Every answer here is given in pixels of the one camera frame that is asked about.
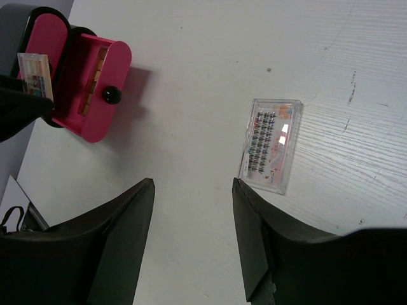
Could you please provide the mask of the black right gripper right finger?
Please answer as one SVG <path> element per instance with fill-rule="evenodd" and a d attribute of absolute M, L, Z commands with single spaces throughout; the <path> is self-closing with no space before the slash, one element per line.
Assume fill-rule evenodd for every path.
<path fill-rule="evenodd" d="M 309 226 L 234 179 L 233 214 L 251 304 L 405 304 L 406 230 L 340 236 Z"/>

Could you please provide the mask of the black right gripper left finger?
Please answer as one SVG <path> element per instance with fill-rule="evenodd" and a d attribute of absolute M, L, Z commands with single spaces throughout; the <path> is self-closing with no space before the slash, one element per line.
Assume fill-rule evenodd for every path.
<path fill-rule="evenodd" d="M 154 200 L 146 178 L 44 231 L 2 231 L 1 303 L 132 304 Z"/>

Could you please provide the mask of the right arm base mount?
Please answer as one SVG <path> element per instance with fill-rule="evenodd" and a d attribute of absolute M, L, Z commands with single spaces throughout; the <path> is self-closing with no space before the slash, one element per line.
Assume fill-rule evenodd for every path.
<path fill-rule="evenodd" d="M 13 206 L 6 211 L 1 219 L 1 236 L 18 232 L 44 232 L 49 227 L 35 205 L 29 203 L 26 209 Z"/>

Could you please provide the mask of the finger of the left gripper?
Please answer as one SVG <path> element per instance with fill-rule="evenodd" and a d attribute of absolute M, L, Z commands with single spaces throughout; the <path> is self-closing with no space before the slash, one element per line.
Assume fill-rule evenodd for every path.
<path fill-rule="evenodd" d="M 21 79 L 1 75 L 1 142 L 52 109 L 51 99 L 24 93 Z"/>

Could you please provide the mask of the colourful glitter eyeshadow palette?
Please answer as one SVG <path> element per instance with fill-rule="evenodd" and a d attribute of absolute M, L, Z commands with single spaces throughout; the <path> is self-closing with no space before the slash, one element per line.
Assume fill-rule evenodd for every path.
<path fill-rule="evenodd" d="M 18 53 L 23 92 L 53 101 L 52 79 L 48 56 L 37 53 Z"/>

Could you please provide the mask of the long brown eyeshadow palette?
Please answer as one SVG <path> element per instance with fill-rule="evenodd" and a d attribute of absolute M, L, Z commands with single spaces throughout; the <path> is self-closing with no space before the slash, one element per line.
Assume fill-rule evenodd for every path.
<path fill-rule="evenodd" d="M 92 67 L 88 82 L 85 87 L 85 96 L 83 97 L 83 100 L 79 107 L 79 113 L 82 116 L 85 116 L 87 114 L 88 109 L 90 107 L 90 103 L 93 98 L 93 93 L 94 93 L 96 84 L 99 80 L 100 72 L 101 72 L 102 66 L 105 61 L 106 53 L 107 53 L 107 47 L 100 47 L 98 49 L 95 62 L 93 63 L 93 67 Z"/>

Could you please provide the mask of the pink black makeup drawer organizer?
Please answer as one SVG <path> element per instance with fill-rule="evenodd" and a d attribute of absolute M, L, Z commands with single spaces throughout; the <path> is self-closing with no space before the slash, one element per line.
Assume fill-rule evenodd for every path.
<path fill-rule="evenodd" d="M 88 112 L 82 116 L 79 107 L 100 47 L 107 47 L 105 61 Z M 50 126 L 66 128 L 90 143 L 106 136 L 132 61 L 126 43 L 70 25 L 50 7 L 5 4 L 1 7 L 1 75 L 20 79 L 18 53 L 48 56 L 54 108 L 43 119 Z"/>

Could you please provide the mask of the clear false eyelash box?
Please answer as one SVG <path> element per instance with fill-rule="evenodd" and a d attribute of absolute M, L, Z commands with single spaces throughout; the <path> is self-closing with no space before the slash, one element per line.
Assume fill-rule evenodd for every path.
<path fill-rule="evenodd" d="M 239 179 L 256 189 L 286 193 L 302 111 L 300 100 L 252 101 Z"/>

